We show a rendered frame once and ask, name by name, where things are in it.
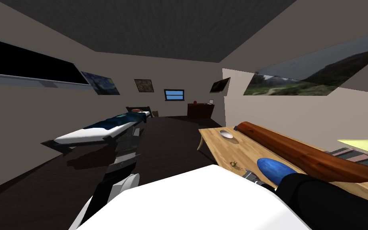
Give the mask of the large landscape picture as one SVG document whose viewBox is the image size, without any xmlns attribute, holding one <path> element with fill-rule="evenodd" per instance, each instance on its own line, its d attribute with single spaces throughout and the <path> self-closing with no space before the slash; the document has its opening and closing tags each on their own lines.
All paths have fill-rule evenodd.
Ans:
<svg viewBox="0 0 368 230">
<path fill-rule="evenodd" d="M 327 96 L 368 65 L 368 35 L 258 69 L 244 95 Z"/>
</svg>

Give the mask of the red-brown wooden long block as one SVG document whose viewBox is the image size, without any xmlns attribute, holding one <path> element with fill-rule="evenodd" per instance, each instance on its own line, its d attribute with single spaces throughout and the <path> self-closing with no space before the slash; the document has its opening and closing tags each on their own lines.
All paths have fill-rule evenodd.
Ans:
<svg viewBox="0 0 368 230">
<path fill-rule="evenodd" d="M 367 165 L 340 159 L 250 122 L 239 123 L 236 130 L 317 179 L 326 182 L 368 182 Z"/>
</svg>

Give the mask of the brown framed painting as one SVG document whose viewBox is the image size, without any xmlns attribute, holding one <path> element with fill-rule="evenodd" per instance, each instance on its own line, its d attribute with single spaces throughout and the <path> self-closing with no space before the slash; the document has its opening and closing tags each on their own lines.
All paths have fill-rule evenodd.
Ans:
<svg viewBox="0 0 368 230">
<path fill-rule="evenodd" d="M 134 79 L 138 92 L 154 93 L 152 81 L 150 79 Z"/>
</svg>

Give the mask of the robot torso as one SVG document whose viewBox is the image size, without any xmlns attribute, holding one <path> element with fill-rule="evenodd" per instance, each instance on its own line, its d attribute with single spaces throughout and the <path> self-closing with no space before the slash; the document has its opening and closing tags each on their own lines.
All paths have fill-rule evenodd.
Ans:
<svg viewBox="0 0 368 230">
<path fill-rule="evenodd" d="M 266 188 L 217 165 L 137 186 L 76 230 L 311 230 Z"/>
</svg>

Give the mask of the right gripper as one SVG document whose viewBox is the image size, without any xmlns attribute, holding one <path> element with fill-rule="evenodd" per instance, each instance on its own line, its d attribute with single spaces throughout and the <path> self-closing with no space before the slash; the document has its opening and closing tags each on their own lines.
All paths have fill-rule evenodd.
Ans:
<svg viewBox="0 0 368 230">
<path fill-rule="evenodd" d="M 272 186 L 270 186 L 269 184 L 261 181 L 252 171 L 246 169 L 246 173 L 244 174 L 243 178 L 257 184 L 260 186 L 263 186 L 265 188 L 267 188 L 269 191 L 271 192 L 275 192 L 275 188 L 273 188 Z"/>
</svg>

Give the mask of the blue oval bowl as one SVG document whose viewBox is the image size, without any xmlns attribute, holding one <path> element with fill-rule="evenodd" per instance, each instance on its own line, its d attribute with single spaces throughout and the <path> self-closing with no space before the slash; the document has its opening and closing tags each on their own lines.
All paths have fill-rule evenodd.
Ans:
<svg viewBox="0 0 368 230">
<path fill-rule="evenodd" d="M 276 186 L 279 186 L 285 176 L 297 173 L 289 166 L 270 158 L 258 159 L 257 167 L 260 172 Z"/>
</svg>

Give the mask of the striped rug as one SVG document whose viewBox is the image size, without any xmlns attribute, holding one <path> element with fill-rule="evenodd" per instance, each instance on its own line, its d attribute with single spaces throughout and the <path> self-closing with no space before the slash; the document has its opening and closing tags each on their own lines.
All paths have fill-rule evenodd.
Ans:
<svg viewBox="0 0 368 230">
<path fill-rule="evenodd" d="M 340 148 L 334 151 L 325 152 L 340 159 L 368 166 L 368 153 L 362 152 L 358 149 Z"/>
</svg>

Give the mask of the dark framed painting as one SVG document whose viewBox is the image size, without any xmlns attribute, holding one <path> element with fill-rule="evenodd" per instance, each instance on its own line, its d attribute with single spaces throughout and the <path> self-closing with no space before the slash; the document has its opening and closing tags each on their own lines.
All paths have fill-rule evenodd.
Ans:
<svg viewBox="0 0 368 230">
<path fill-rule="evenodd" d="M 222 79 L 222 80 L 219 80 L 217 82 L 214 82 L 212 87 L 211 87 L 211 90 L 209 91 L 209 93 L 219 93 L 219 92 L 222 92 L 224 91 L 226 85 L 228 84 L 228 82 L 230 81 L 230 77 L 229 78 L 225 78 L 225 79 Z"/>
</svg>

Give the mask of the bed with blue blanket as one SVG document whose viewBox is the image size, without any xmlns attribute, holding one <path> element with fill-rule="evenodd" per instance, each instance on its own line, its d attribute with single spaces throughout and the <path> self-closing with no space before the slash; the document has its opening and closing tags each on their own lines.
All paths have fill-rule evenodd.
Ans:
<svg viewBox="0 0 368 230">
<path fill-rule="evenodd" d="M 75 147 L 111 144 L 128 131 L 133 132 L 139 123 L 146 123 L 148 117 L 153 117 L 149 106 L 127 107 L 126 109 L 126 113 L 99 121 L 41 144 L 67 155 Z"/>
</svg>

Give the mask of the black wall screen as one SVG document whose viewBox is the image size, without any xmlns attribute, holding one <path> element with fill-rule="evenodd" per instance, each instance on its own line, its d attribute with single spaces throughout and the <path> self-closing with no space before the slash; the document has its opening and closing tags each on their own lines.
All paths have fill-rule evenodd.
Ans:
<svg viewBox="0 0 368 230">
<path fill-rule="evenodd" d="M 71 63 L 0 42 L 0 85 L 91 89 Z"/>
</svg>

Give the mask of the blue starry night painting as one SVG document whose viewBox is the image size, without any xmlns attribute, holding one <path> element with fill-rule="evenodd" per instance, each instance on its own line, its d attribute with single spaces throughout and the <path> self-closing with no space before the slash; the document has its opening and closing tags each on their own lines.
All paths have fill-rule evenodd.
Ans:
<svg viewBox="0 0 368 230">
<path fill-rule="evenodd" d="M 120 95 L 111 78 L 83 71 L 81 73 L 98 95 Z"/>
</svg>

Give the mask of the blue window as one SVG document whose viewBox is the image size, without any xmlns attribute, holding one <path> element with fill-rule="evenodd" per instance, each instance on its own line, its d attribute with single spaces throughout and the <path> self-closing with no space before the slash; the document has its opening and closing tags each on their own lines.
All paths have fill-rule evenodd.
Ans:
<svg viewBox="0 0 368 230">
<path fill-rule="evenodd" d="M 165 101 L 184 101 L 184 90 L 164 89 Z"/>
</svg>

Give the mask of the light wooden table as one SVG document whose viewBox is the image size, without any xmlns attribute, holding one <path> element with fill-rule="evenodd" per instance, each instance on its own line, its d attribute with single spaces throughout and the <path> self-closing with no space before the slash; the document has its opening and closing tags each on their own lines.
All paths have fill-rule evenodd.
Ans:
<svg viewBox="0 0 368 230">
<path fill-rule="evenodd" d="M 233 138 L 227 139 L 222 137 L 220 135 L 220 130 L 229 131 L 233 135 Z M 235 131 L 233 127 L 199 129 L 199 132 L 201 134 L 201 141 L 198 149 L 205 143 L 220 167 L 239 176 L 243 176 L 246 169 L 248 169 L 253 171 L 262 181 L 271 186 L 275 186 L 275 184 L 258 170 L 256 162 L 259 158 L 271 158 L 291 167 L 298 173 L 304 173 L 304 171 L 291 164 L 289 161 L 259 145 L 246 135 Z M 231 167 L 230 162 L 232 161 L 237 162 L 237 165 L 242 169 L 236 170 Z M 368 182 L 332 182 L 332 184 L 368 200 Z"/>
</svg>

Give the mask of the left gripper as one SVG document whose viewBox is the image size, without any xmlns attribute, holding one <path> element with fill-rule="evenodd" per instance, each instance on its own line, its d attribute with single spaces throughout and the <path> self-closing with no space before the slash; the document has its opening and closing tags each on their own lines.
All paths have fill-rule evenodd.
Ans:
<svg viewBox="0 0 368 230">
<path fill-rule="evenodd" d="M 117 139 L 116 159 L 113 164 L 109 165 L 109 173 L 122 168 L 124 165 L 123 162 L 136 156 L 135 154 L 140 143 L 140 134 L 142 131 L 143 129 L 135 128 L 131 134 L 129 133 L 129 135 Z"/>
</svg>

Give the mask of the dark brown dresser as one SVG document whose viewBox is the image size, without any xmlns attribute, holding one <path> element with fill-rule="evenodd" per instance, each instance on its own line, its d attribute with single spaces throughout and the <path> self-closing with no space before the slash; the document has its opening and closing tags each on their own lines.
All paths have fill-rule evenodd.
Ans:
<svg viewBox="0 0 368 230">
<path fill-rule="evenodd" d="M 188 119 L 210 119 L 214 110 L 214 100 L 210 99 L 208 103 L 193 103 L 187 104 Z"/>
</svg>

